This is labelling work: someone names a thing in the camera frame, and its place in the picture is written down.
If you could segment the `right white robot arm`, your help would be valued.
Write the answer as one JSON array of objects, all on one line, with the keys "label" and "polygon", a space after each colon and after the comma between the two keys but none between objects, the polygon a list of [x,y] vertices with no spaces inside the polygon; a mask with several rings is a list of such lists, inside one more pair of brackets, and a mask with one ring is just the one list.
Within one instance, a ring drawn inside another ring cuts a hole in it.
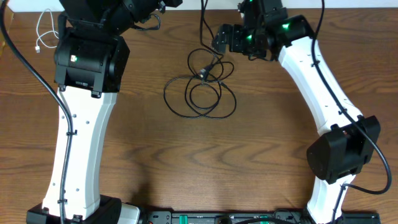
[{"label": "right white robot arm", "polygon": [[224,24],[211,46],[217,52],[271,58],[292,77],[315,125],[318,139],[307,149],[315,175],[312,196],[302,223],[379,223],[376,213],[345,213],[344,197],[373,155],[381,127],[375,116],[364,117],[340,88],[323,59],[315,34],[302,15],[244,15],[243,24]]}]

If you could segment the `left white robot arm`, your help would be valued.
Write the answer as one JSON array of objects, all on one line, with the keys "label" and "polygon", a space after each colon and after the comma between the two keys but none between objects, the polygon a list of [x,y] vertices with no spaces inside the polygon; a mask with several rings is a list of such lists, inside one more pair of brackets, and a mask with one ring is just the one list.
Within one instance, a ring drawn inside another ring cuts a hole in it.
[{"label": "left white robot arm", "polygon": [[101,195],[104,137],[130,50],[128,29],[180,0],[63,0],[58,18],[55,83],[60,102],[52,177],[27,223],[144,223],[141,210]]}]

